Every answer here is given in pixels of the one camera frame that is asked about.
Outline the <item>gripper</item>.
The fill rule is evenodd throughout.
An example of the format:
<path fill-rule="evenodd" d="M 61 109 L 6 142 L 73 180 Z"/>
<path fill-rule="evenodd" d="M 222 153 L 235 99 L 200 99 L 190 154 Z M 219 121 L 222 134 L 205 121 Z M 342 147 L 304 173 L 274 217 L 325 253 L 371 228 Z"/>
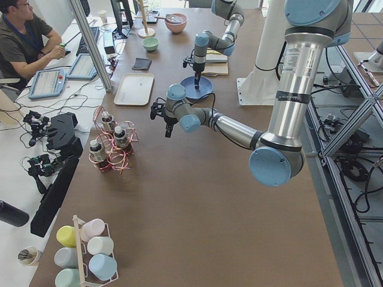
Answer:
<path fill-rule="evenodd" d="M 205 70 L 205 63 L 206 63 L 206 57 L 199 57 L 199 56 L 190 56 L 190 57 L 185 57 L 183 60 L 183 68 L 186 68 L 187 65 L 190 65 L 193 70 L 195 71 L 194 73 L 194 87 L 199 88 L 199 83 L 200 83 L 200 77 L 201 77 L 201 72 Z"/>
<path fill-rule="evenodd" d="M 150 109 L 151 120 L 154 120 L 157 116 L 164 119 L 166 123 L 165 137 L 170 138 L 174 127 L 173 125 L 177 123 L 177 119 L 167 114 L 165 103 L 154 102 Z"/>

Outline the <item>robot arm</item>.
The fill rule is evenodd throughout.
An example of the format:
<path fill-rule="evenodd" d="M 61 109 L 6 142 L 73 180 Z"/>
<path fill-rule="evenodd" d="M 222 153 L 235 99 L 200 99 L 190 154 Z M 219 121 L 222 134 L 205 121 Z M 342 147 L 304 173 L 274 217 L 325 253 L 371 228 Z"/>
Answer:
<path fill-rule="evenodd" d="M 269 127 L 261 132 L 219 113 L 198 108 L 191 91 L 171 85 L 163 103 L 153 103 L 150 117 L 166 122 L 166 137 L 179 124 L 187 132 L 208 126 L 251 151 L 253 176 L 279 186 L 304 165 L 299 133 L 322 52 L 349 40 L 352 1 L 272 1 L 261 35 L 253 71 L 237 80 L 241 105 L 272 105 Z"/>
<path fill-rule="evenodd" d="M 197 33 L 194 38 L 194 48 L 190 57 L 186 57 L 183 66 L 190 64 L 194 71 L 194 88 L 199 89 L 202 72 L 205 70 L 207 50 L 210 48 L 229 57 L 235 48 L 238 30 L 243 25 L 245 16 L 237 1 L 212 1 L 211 11 L 216 16 L 228 21 L 222 36 L 217 36 L 210 30 Z"/>

